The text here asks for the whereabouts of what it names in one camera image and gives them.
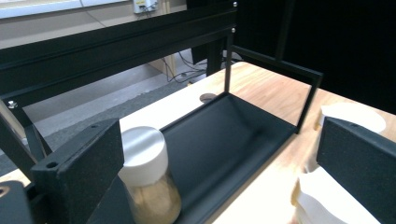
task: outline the wooden table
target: wooden table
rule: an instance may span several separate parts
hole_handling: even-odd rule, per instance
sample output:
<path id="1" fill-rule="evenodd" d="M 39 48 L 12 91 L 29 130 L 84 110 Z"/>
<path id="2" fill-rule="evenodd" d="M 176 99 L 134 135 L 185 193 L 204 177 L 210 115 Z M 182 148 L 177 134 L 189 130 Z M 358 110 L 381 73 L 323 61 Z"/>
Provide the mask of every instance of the wooden table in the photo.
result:
<path id="1" fill-rule="evenodd" d="M 220 71 L 121 119 L 121 130 L 137 126 L 161 129 L 201 105 L 199 98 L 202 94 L 221 93 L 223 83 L 224 71 Z M 297 123 L 309 88 L 304 83 L 248 63 L 233 65 L 231 93 L 292 124 Z M 320 106 L 338 102 L 353 101 L 318 90 L 300 134 L 293 136 L 283 151 L 273 161 L 264 164 L 208 222 L 294 223 L 295 208 L 290 203 L 290 197 L 298 175 L 303 172 L 307 159 L 315 150 L 319 131 L 314 127 Z M 381 134 L 396 141 L 396 117 L 372 109 L 387 122 L 387 128 Z M 0 181 L 8 179 L 28 183 L 18 170 L 0 177 Z"/>

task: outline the black backdrop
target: black backdrop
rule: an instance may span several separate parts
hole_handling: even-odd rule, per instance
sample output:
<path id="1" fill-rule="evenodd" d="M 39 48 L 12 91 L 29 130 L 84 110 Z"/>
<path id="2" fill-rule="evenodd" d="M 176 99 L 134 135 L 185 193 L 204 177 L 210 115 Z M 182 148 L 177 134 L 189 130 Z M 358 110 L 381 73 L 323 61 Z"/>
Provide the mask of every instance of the black backdrop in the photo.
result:
<path id="1" fill-rule="evenodd" d="M 275 56 L 286 0 L 237 2 L 235 45 Z M 296 1 L 284 60 L 324 73 L 324 90 L 396 114 L 396 1 Z"/>

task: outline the cable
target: cable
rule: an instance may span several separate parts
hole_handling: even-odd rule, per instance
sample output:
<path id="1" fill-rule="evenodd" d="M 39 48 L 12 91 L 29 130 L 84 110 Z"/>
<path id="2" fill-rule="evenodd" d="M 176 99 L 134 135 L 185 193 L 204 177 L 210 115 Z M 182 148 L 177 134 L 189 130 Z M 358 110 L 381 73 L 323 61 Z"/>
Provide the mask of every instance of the cable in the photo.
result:
<path id="1" fill-rule="evenodd" d="M 178 52 L 178 55 L 180 55 L 181 60 L 182 60 L 183 63 L 186 64 L 186 65 L 187 65 L 187 63 L 189 63 L 189 64 L 191 64 L 191 65 L 204 65 L 204 64 L 207 64 L 207 63 L 198 63 L 198 64 L 194 64 L 194 63 L 191 63 L 191 62 L 187 61 L 187 59 L 185 59 L 185 58 L 183 57 L 183 55 L 181 55 L 180 52 Z"/>
<path id="2" fill-rule="evenodd" d="M 84 11 L 90 16 L 92 17 L 95 21 L 99 22 L 103 27 L 107 27 L 104 23 L 102 23 L 101 21 L 99 21 L 96 17 L 94 17 L 91 12 L 89 12 L 87 10 L 87 8 L 84 6 L 84 4 L 82 3 L 82 0 L 79 0 L 79 2 L 81 3 L 81 6 L 84 8 Z"/>
<path id="3" fill-rule="evenodd" d="M 158 2 L 155 2 L 154 4 L 151 4 L 151 6 L 149 6 L 149 7 L 146 7 L 146 6 L 143 7 L 143 12 L 146 14 L 147 18 L 151 18 L 150 9 L 151 8 L 155 9 L 155 7 L 157 5 L 158 5 Z"/>
<path id="4" fill-rule="evenodd" d="M 165 75 L 166 75 L 166 80 L 167 80 L 168 82 L 171 82 L 172 80 L 175 80 L 175 82 L 177 82 L 177 83 L 183 83 L 183 82 L 185 82 L 185 81 L 187 81 L 187 80 L 190 80 L 190 79 L 192 79 L 192 78 L 199 77 L 199 76 L 201 76 L 202 74 L 197 75 L 197 76 L 194 76 L 194 77 L 188 77 L 188 78 L 186 78 L 186 79 L 184 79 L 184 80 L 182 80 L 182 81 L 177 80 L 176 77 L 179 77 L 179 76 L 182 76 L 182 75 L 186 75 L 186 73 L 196 73 L 196 72 L 204 72 L 204 71 L 205 71 L 205 69 L 201 69 L 201 70 L 199 70 L 199 71 L 187 71 L 187 72 L 182 72 L 182 73 L 180 73 L 180 74 L 177 74 L 177 75 L 175 76 L 175 74 L 172 72 L 172 69 L 170 68 L 169 64 L 166 62 L 165 58 L 161 58 L 161 60 L 162 60 L 163 63 L 165 64 L 165 71 L 166 71 L 166 72 L 165 72 L 165 73 L 166 73 Z M 171 75 L 172 75 L 172 78 L 171 78 L 171 79 L 169 79 L 168 69 L 169 69 L 169 71 L 170 71 L 170 73 L 171 73 Z"/>

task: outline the black wire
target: black wire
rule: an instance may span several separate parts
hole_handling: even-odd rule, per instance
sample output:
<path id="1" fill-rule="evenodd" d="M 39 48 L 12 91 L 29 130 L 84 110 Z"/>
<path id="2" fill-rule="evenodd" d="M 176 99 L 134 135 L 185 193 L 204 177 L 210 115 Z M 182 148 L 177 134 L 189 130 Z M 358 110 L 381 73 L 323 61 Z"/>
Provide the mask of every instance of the black wire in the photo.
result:
<path id="1" fill-rule="evenodd" d="M 181 60 L 182 60 L 183 63 L 186 64 L 187 66 L 189 66 L 187 63 L 189 63 L 189 64 L 191 64 L 191 65 L 204 65 L 204 64 L 207 64 L 207 63 L 198 63 L 198 64 L 194 64 L 194 63 L 191 63 L 191 62 L 187 61 L 187 59 L 185 59 L 185 58 L 183 57 L 183 55 L 182 55 L 180 52 L 178 52 L 178 55 L 180 55 Z"/>
<path id="2" fill-rule="evenodd" d="M 144 13 L 144 15 L 146 15 L 146 18 L 151 18 L 151 14 L 150 14 L 150 9 L 151 8 L 155 8 L 154 6 L 157 6 L 158 5 L 158 2 L 156 2 L 156 3 L 154 3 L 154 4 L 152 4 L 151 6 L 149 6 L 149 7 L 146 7 L 146 6 L 144 6 L 143 7 L 143 11 L 142 11 L 142 13 Z M 142 15 L 139 15 L 138 16 L 138 20 L 140 21 L 140 19 L 142 18 Z"/>
<path id="3" fill-rule="evenodd" d="M 172 80 L 175 80 L 175 82 L 177 82 L 177 83 L 183 83 L 183 82 L 185 82 L 185 81 L 187 81 L 187 80 L 190 80 L 190 79 L 192 79 L 192 78 L 199 77 L 199 76 L 201 76 L 202 74 L 197 75 L 197 76 L 194 76 L 194 77 L 188 77 L 188 78 L 186 78 L 186 79 L 184 79 L 184 80 L 182 80 L 182 81 L 177 80 L 176 77 L 179 77 L 179 76 L 182 76 L 182 75 L 186 75 L 186 73 L 196 73 L 196 72 L 204 72 L 204 71 L 205 71 L 205 69 L 201 69 L 201 70 L 197 70 L 197 71 L 187 71 L 187 72 L 182 72 L 182 73 L 180 73 L 180 74 L 177 74 L 177 75 L 175 76 L 175 74 L 172 72 L 172 69 L 170 68 L 169 64 L 166 62 L 165 58 L 161 58 L 161 60 L 163 60 L 163 63 L 165 63 L 165 71 L 166 71 L 166 74 L 165 74 L 165 75 L 166 75 L 166 80 L 167 80 L 168 82 L 171 82 Z M 171 78 L 171 79 L 169 79 L 169 76 L 168 76 L 168 69 L 169 69 L 169 71 L 171 72 L 171 75 L 172 75 L 172 78 Z"/>
<path id="4" fill-rule="evenodd" d="M 79 2 L 81 3 L 81 6 L 84 8 L 84 11 L 94 20 L 96 20 L 97 22 L 99 22 L 103 27 L 107 27 L 104 23 L 102 23 L 101 21 L 99 21 L 96 17 L 94 17 L 91 12 L 88 11 L 87 7 L 82 3 L 82 0 L 79 0 Z"/>
<path id="5" fill-rule="evenodd" d="M 184 63 L 184 64 L 186 64 L 190 69 L 193 69 L 193 70 L 195 70 L 195 71 L 200 71 L 200 70 L 202 70 L 201 68 L 194 68 L 194 67 L 192 67 L 191 65 L 189 65 L 189 64 L 187 64 L 187 63 Z"/>

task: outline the electrical outlet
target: electrical outlet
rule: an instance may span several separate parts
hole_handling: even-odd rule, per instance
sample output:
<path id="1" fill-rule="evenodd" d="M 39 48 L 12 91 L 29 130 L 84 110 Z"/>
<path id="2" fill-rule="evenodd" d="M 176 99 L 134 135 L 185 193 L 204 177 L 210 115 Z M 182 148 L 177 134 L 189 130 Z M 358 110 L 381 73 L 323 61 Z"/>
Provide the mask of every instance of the electrical outlet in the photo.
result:
<path id="1" fill-rule="evenodd" d="M 133 0 L 134 13 L 150 12 L 157 10 L 158 0 Z"/>

